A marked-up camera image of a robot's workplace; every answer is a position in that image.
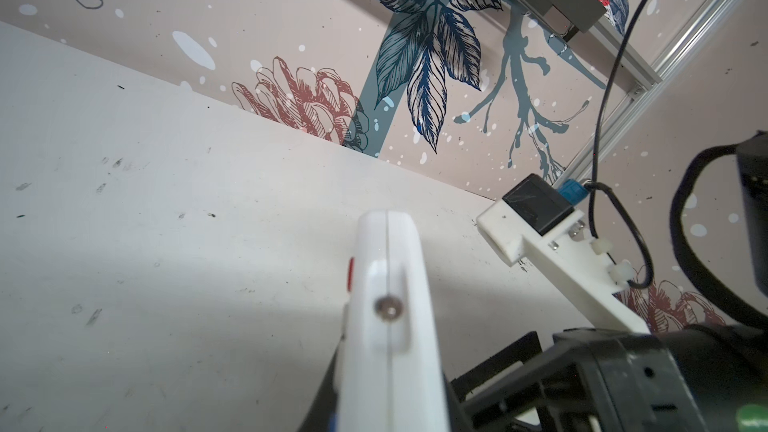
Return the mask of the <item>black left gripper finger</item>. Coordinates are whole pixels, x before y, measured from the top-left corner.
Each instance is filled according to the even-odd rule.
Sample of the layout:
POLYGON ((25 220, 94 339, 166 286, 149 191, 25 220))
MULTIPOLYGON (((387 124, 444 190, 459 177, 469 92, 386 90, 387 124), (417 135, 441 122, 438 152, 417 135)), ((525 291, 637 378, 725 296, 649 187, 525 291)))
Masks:
POLYGON ((298 432, 335 432, 338 393, 334 386, 336 363, 341 344, 338 344, 323 376, 317 393, 298 432))

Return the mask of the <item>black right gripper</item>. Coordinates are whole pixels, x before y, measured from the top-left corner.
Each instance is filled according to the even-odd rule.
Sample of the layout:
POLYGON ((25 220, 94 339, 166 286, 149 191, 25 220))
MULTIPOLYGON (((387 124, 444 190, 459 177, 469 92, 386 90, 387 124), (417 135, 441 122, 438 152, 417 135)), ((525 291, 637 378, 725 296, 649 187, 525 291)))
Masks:
POLYGON ((764 431, 767 334, 530 332, 451 381, 460 430, 764 431))

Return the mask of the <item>white remote control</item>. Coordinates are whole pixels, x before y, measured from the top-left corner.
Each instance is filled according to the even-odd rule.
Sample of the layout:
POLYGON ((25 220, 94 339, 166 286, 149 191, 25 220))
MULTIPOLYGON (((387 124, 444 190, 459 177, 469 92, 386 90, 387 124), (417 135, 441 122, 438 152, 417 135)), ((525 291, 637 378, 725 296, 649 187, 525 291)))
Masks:
POLYGON ((409 214, 359 218, 347 285, 336 430, 449 430, 428 276, 409 214))

